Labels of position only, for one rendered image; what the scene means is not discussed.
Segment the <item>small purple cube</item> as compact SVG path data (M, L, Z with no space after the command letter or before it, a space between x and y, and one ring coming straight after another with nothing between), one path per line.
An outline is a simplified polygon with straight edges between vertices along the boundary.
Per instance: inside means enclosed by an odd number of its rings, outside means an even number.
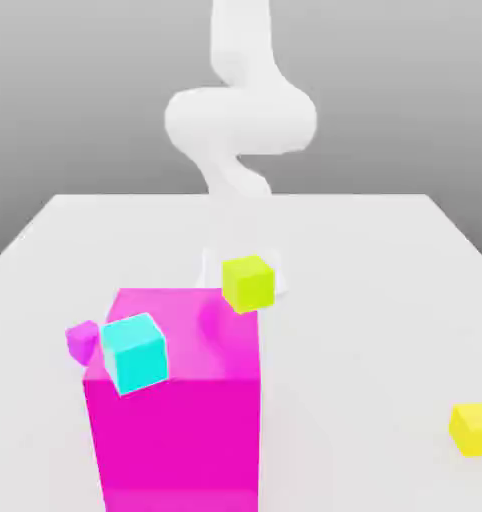
M68 328L65 336L71 357L82 366L87 366L100 339L98 325L87 320Z

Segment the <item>large magenta box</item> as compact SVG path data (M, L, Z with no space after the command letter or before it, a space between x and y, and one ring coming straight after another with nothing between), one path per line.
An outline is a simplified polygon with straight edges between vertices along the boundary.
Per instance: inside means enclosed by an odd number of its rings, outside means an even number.
M152 316L169 377L120 395L95 352L83 377L105 512L258 512L258 318L213 288L123 288L108 313Z

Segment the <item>small lime cube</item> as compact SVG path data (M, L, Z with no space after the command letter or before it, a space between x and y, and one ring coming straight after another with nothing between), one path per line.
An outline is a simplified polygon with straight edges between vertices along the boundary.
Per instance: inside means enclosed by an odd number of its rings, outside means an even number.
M222 262L222 295L238 314L269 307L275 301L275 272L260 256Z

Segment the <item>small yellow cube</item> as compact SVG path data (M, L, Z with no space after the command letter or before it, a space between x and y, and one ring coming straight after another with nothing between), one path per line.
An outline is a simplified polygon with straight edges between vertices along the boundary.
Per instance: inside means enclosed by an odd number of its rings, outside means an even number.
M464 456L482 456L482 403L456 404L449 433Z

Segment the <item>small cyan cube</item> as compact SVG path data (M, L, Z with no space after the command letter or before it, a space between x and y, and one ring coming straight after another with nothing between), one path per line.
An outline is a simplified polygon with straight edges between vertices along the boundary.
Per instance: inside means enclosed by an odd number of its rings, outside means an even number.
M120 396L169 378L166 338L149 313L101 327L105 369Z

